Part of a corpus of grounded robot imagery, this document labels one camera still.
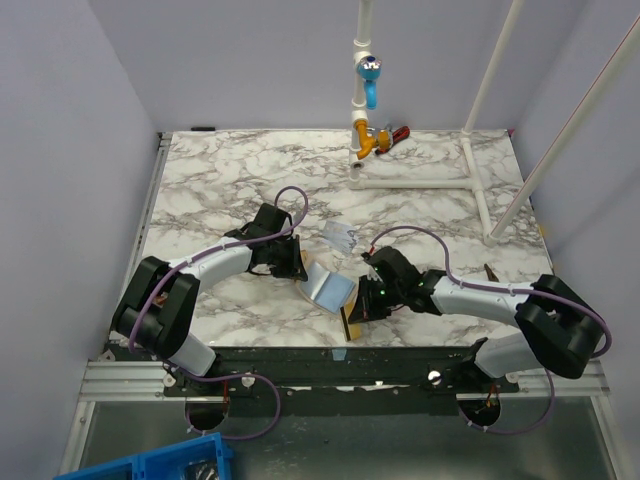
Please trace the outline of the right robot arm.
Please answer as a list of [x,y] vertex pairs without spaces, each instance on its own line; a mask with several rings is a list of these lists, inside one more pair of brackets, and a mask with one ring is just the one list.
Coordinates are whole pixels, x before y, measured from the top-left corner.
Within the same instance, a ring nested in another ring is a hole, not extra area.
[[363,258],[370,272],[359,278],[355,296],[341,309],[347,327],[383,320],[395,308],[407,307],[414,313],[466,315],[515,328],[512,335],[476,341],[463,358],[460,379],[471,391],[537,368],[578,379],[611,343],[604,322],[554,275],[542,275],[530,285],[470,283],[444,270],[419,271],[392,247]]

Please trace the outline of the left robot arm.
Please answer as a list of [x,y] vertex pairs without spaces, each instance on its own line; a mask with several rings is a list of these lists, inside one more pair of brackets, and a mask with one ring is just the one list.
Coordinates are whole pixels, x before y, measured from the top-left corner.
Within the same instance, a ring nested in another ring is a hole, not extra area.
[[216,354],[190,333],[198,295],[258,265],[275,278],[307,280],[294,220],[264,203],[254,219],[227,232],[213,246],[170,262],[144,258],[112,317],[111,329],[159,359],[186,371],[201,395],[214,393],[222,380]]

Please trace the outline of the gold card with magnetic stripe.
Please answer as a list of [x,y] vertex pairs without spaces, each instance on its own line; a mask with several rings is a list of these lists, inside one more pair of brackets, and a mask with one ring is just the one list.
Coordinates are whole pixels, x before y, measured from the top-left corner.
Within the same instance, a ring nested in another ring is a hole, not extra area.
[[349,321],[350,315],[353,313],[355,305],[355,300],[349,300],[340,308],[341,322],[343,326],[344,336],[347,342],[358,340],[362,334],[361,326],[357,323],[352,324]]

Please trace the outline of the beige leather card holder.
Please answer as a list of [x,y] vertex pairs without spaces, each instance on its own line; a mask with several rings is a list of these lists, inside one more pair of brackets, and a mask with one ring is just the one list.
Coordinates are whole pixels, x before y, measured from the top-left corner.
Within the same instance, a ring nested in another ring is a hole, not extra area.
[[308,251],[301,251],[306,280],[296,280],[301,295],[310,303],[330,314],[340,310],[353,298],[356,282],[338,272],[330,270]]

